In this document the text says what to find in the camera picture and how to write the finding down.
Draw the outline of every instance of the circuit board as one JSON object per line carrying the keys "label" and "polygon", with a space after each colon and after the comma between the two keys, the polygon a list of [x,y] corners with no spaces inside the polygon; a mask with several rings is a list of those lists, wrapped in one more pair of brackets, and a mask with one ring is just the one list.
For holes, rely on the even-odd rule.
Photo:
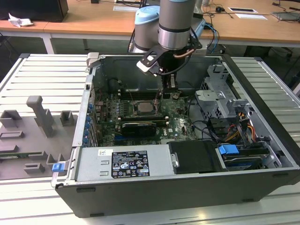
{"label": "circuit board", "polygon": [[120,131],[120,125],[125,123],[123,120],[135,119],[139,113],[137,105],[142,105],[142,110],[150,103],[151,101],[144,100],[121,100],[117,95],[103,96],[96,104],[99,146],[166,144],[169,141],[196,140],[194,129],[188,122],[188,104],[185,97],[178,100],[160,99],[157,103],[158,113],[139,116],[141,119],[146,117],[144,122],[155,122],[159,125],[154,136],[124,137]]}

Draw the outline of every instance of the blue latch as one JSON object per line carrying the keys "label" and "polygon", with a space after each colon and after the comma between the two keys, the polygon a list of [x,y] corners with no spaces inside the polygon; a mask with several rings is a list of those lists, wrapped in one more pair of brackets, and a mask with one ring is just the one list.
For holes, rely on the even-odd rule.
{"label": "blue latch", "polygon": [[52,166],[52,172],[64,172],[65,171],[65,163],[54,163]]}
{"label": "blue latch", "polygon": [[223,154],[239,154],[239,150],[234,144],[223,144],[219,147],[221,155]]}

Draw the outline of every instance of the wooden desk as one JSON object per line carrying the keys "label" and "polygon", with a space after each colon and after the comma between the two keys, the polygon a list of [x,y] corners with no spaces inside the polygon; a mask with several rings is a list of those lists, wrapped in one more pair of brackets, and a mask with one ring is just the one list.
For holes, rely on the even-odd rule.
{"label": "wooden desk", "polygon": [[64,21],[49,22],[45,32],[130,36],[135,28],[135,12],[113,11],[113,3],[67,2],[69,12]]}
{"label": "wooden desk", "polygon": [[[227,7],[254,8],[259,14],[270,14],[283,11],[273,6],[272,0],[214,0],[215,4]],[[299,3],[281,2],[289,11],[289,7],[300,8]],[[55,53],[51,38],[79,39],[113,39],[129,40],[134,29],[135,12],[113,11],[114,3],[100,2],[91,4],[89,0],[68,0],[69,11],[61,23],[34,22],[31,27],[13,27],[7,21],[0,21],[0,32],[7,36],[40,37],[47,52]],[[203,11],[215,11],[215,6],[204,7]],[[278,22],[272,15],[265,15],[268,20],[239,19],[232,14],[215,15],[213,24],[220,34],[220,44],[259,45],[300,47],[300,24],[297,22]],[[212,38],[210,30],[203,31],[202,44]]]}
{"label": "wooden desk", "polygon": [[[283,12],[283,9],[273,6],[272,0],[214,0],[215,4],[221,4],[226,12],[232,13],[228,7],[253,8],[258,14],[270,14]],[[281,6],[291,11],[289,7],[300,8],[299,3],[281,1]],[[215,11],[216,6],[203,7],[204,12]],[[260,46],[297,46],[300,47],[300,23],[278,22],[273,15],[264,15],[268,20],[240,19],[235,14],[215,15],[212,18],[213,25],[220,33],[220,43]],[[211,38],[205,30],[201,38]]]}

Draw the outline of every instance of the white paper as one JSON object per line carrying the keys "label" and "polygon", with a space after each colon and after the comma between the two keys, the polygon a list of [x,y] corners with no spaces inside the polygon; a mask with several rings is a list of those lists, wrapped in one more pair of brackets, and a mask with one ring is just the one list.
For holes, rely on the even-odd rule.
{"label": "white paper", "polygon": [[236,13],[236,16],[240,19],[255,19],[255,20],[267,20],[263,15],[252,15],[252,14],[240,14]]}
{"label": "white paper", "polygon": [[10,21],[10,23],[16,27],[33,25],[30,19],[20,19],[12,16],[10,13],[8,21]]}
{"label": "white paper", "polygon": [[113,149],[99,149],[98,156],[112,156]]}

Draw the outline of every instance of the white label sticker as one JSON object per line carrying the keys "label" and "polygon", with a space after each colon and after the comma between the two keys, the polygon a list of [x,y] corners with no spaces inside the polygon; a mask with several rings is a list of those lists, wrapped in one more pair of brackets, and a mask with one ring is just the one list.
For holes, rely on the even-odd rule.
{"label": "white label sticker", "polygon": [[113,149],[99,149],[98,156],[112,156]]}

